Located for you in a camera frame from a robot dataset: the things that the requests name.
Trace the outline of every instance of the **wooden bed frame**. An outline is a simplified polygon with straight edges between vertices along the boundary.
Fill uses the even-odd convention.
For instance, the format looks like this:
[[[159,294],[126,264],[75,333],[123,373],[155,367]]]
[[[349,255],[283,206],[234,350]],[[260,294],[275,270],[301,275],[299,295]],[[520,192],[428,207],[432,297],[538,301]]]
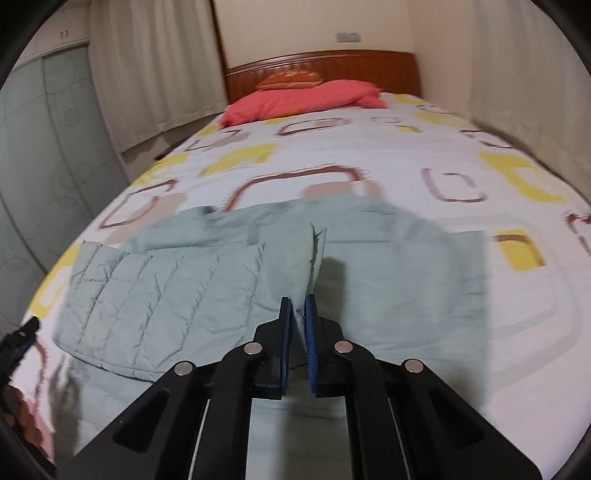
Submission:
[[[385,50],[329,50],[295,53],[226,69],[230,103],[255,91],[255,86],[282,70],[310,70],[325,80],[350,79],[375,83],[386,92],[421,95],[418,67],[412,53]]]

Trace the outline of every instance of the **electrical outlet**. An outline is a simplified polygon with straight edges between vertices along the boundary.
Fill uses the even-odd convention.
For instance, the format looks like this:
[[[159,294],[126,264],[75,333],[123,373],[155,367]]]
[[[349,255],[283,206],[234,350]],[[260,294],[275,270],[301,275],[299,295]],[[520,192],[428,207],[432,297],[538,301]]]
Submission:
[[[341,32],[336,34],[337,43],[357,43],[361,41],[359,32]]]

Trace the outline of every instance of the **patterned bedsheet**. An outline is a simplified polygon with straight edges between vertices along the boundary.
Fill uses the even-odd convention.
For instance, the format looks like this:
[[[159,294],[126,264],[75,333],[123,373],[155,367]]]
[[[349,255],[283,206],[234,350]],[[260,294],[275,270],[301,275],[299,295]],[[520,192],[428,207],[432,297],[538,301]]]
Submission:
[[[550,478],[591,421],[589,205],[500,138],[422,99],[382,95],[388,110],[212,123],[121,193],[60,258],[27,313],[43,327],[14,384],[42,429],[53,430],[51,397],[70,361],[51,337],[82,240],[118,245],[198,205],[353,193],[449,231],[487,233],[491,342],[476,407]]]

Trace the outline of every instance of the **pink object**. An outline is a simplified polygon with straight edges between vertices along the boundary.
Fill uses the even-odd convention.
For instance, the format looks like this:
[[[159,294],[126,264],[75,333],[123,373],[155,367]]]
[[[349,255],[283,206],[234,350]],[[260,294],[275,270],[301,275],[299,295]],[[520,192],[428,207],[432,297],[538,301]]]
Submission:
[[[333,80],[305,89],[260,90],[231,104],[219,124],[231,127],[340,106],[388,108],[379,97],[381,91],[373,83],[358,80]]]

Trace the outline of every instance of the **white wall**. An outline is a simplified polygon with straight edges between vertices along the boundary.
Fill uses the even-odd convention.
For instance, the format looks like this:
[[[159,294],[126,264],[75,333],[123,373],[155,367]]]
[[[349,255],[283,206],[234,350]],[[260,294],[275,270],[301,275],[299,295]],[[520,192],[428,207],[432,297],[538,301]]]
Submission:
[[[229,67],[317,50],[413,51],[407,0],[215,0],[215,3]],[[362,41],[337,43],[338,32],[359,32]]]
[[[470,117],[473,0],[408,0],[423,96]]]

